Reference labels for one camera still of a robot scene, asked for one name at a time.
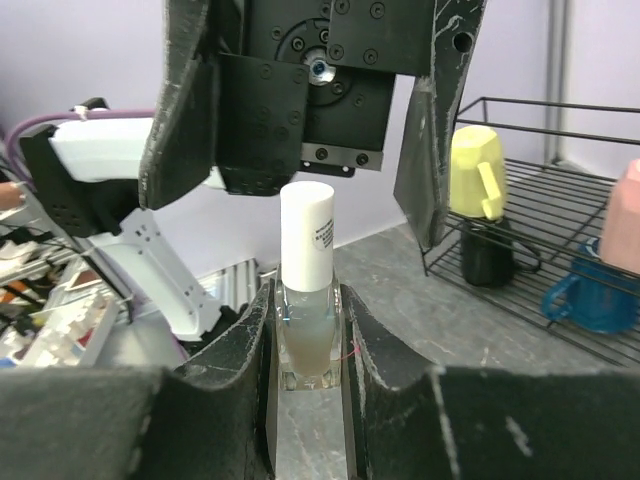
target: yellow mug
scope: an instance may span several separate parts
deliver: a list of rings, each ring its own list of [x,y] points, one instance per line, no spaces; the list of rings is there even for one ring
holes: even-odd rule
[[[507,203],[507,174],[498,134],[472,125],[453,134],[449,208],[471,218],[501,218]]]

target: pink mug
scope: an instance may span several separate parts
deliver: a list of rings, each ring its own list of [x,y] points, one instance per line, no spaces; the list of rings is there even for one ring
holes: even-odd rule
[[[609,265],[640,274],[640,159],[629,164],[611,192],[600,258]]]

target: black mug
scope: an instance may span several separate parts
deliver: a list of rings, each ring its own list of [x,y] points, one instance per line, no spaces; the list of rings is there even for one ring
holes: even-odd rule
[[[514,240],[506,218],[496,221],[464,220],[460,234],[462,277],[476,287],[502,287],[516,272],[535,273],[542,268],[540,250],[528,242]],[[531,264],[517,261],[514,245],[533,256]]]

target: red thread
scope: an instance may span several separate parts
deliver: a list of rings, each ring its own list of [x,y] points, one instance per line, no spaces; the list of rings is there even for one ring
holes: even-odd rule
[[[342,357],[340,360],[344,360],[346,358],[349,358],[349,357],[351,357],[353,355],[356,355],[356,354],[360,353],[360,347],[356,344],[355,340],[351,340],[351,345],[353,345],[353,351],[348,353],[344,357]]]

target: metal pole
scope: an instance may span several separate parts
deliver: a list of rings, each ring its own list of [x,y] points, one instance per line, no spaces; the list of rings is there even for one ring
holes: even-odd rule
[[[572,0],[548,0],[549,21],[547,39],[547,82],[545,96],[548,102],[562,103],[565,99],[565,76],[568,54],[568,36]],[[544,126],[547,130],[561,130],[562,107],[547,107]],[[558,163],[562,158],[562,138],[545,136],[545,165]]]

